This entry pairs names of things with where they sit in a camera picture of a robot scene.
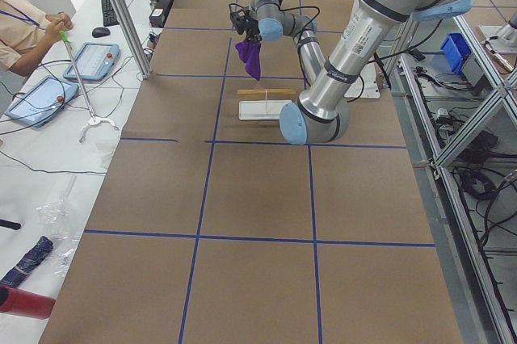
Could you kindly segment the person's hand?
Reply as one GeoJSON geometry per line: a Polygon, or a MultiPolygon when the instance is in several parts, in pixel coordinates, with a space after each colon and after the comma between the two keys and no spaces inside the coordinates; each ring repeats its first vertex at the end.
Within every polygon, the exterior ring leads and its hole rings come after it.
{"type": "Polygon", "coordinates": [[[54,15],[47,14],[45,15],[45,18],[53,24],[61,23],[65,31],[70,31],[74,28],[72,19],[64,12],[60,12],[54,15]]]}

